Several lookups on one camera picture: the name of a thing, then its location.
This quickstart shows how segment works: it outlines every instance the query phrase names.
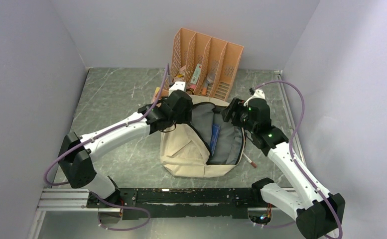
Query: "black mounting plate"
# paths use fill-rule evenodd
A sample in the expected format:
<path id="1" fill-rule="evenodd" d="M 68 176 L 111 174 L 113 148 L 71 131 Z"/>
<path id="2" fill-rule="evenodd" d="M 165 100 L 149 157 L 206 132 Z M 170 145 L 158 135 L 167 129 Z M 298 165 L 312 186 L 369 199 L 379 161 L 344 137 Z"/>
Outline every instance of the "black mounting plate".
<path id="1" fill-rule="evenodd" d="M 125 206 L 144 208 L 153 218 L 219 217 L 248 219 L 248 208 L 265 208 L 252 188 L 120 188 Z M 87 208 L 108 208 L 90 194 Z M 146 218 L 136 210 L 124 210 L 123 220 Z"/>

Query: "marble tabletop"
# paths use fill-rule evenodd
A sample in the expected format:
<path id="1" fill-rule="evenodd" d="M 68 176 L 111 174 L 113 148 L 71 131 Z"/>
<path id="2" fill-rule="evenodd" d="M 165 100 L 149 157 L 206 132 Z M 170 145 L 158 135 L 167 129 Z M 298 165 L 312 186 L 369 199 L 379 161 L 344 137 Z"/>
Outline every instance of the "marble tabletop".
<path id="1" fill-rule="evenodd" d="M 164 69 L 91 68 L 77 105 L 71 130 L 78 135 L 91 133 L 121 121 L 149 104 L 160 85 Z M 275 79 L 273 71 L 238 70 L 228 102 L 233 97 L 247 99 L 249 88 Z M 279 84 L 263 88 L 271 108 L 273 125 L 290 137 L 291 126 Z M 253 168 L 244 158 L 223 177 L 173 177 L 159 161 L 160 133 L 135 139 L 104 155 L 94 163 L 95 169 L 109 175 L 119 187 L 128 188 L 214 188 L 250 187 L 255 181 L 269 177 L 280 187 L 291 185 L 274 163 L 247 141 L 245 154 L 256 164 Z M 55 182 L 65 181 L 58 169 Z"/>

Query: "backpack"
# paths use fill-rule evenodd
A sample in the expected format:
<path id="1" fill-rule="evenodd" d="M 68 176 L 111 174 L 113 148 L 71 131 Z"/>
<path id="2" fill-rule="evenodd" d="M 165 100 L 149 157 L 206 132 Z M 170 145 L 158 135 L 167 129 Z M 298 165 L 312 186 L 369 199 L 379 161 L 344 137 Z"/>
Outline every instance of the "backpack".
<path id="1" fill-rule="evenodd" d="M 223 122 L 221 110 L 229 103 L 204 96 L 191 97 L 191 123 L 177 124 L 161 133 L 161 163 L 174 176 L 224 176 L 240 162 L 245 132 L 230 122 Z"/>

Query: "gray wall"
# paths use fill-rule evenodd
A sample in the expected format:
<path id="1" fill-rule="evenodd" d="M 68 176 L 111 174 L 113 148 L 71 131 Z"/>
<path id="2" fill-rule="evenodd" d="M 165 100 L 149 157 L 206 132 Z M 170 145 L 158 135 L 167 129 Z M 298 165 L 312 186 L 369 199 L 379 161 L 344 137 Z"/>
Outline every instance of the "gray wall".
<path id="1" fill-rule="evenodd" d="M 245 46 L 241 68 L 282 69 L 319 0 L 52 0 L 87 66 L 162 67 L 190 28 Z"/>
<path id="2" fill-rule="evenodd" d="M 387 0 L 321 1 L 283 78 L 305 95 L 310 170 L 346 199 L 344 238 L 387 239 Z"/>
<path id="3" fill-rule="evenodd" d="M 26 238 L 86 76 L 48 0 L 0 0 L 0 238 Z"/>

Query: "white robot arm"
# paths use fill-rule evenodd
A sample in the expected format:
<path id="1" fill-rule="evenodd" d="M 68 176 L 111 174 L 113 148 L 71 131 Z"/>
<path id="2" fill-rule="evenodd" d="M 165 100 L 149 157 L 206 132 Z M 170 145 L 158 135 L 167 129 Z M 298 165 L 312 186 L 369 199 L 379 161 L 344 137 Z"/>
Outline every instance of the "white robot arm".
<path id="1" fill-rule="evenodd" d="M 144 119 L 138 122 L 129 124 L 129 122 L 141 118 L 151 105 L 139 108 L 137 113 L 133 113 L 128 118 L 97 132 L 81 136 L 77 136 L 75 132 L 67 134 L 63 139 L 60 155 L 81 141 L 91 139 L 90 143 L 68 154 L 59 162 L 70 186 L 72 188 L 86 188 L 110 203 L 118 203 L 120 199 L 118 187 L 111 178 L 98 173 L 94 169 L 93 163 L 104 154 L 135 138 L 164 130 L 175 123 L 190 122 L 193 106 L 192 99 L 185 93 L 185 83 L 178 82 L 171 87 L 171 92 L 168 98 L 160 101 L 160 106 L 155 107 Z M 96 135 L 123 123 L 126 123 L 126 126 L 95 139 Z"/>
<path id="2" fill-rule="evenodd" d="M 271 124 L 263 91 L 251 88 L 251 93 L 253 95 L 246 101 L 234 98 L 222 112 L 223 119 L 251 133 L 252 143 L 281 169 L 297 195 L 283 190 L 269 178 L 255 182 L 252 187 L 260 191 L 260 200 L 275 205 L 296 220 L 306 238 L 319 238 L 330 233 L 337 228 L 337 223 L 323 197 L 328 199 L 340 220 L 344 198 L 340 194 L 331 194 L 306 168 L 299 155 L 290 151 L 288 138 Z"/>

